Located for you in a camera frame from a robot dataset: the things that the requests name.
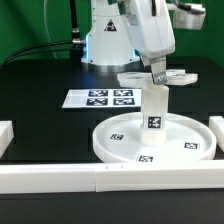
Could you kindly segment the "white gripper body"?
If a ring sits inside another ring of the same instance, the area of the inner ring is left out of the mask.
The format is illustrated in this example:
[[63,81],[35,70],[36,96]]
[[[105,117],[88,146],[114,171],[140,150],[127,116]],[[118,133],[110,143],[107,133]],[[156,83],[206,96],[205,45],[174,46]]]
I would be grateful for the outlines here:
[[121,0],[120,14],[131,45],[142,61],[166,66],[175,50],[175,39],[165,0]]

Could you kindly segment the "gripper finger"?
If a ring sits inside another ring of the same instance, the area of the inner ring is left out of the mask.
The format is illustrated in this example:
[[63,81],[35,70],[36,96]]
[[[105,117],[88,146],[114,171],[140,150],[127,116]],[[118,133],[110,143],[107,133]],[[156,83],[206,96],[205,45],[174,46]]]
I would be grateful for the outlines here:
[[165,85],[167,83],[166,58],[152,59],[150,65],[154,84]]

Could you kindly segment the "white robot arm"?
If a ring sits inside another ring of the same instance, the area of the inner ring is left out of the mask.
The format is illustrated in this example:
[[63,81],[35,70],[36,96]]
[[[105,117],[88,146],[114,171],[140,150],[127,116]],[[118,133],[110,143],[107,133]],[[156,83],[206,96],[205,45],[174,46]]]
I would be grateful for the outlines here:
[[175,28],[199,30],[206,9],[180,0],[91,0],[92,26],[82,63],[101,72],[124,71],[140,61],[156,85],[168,83],[166,56]]

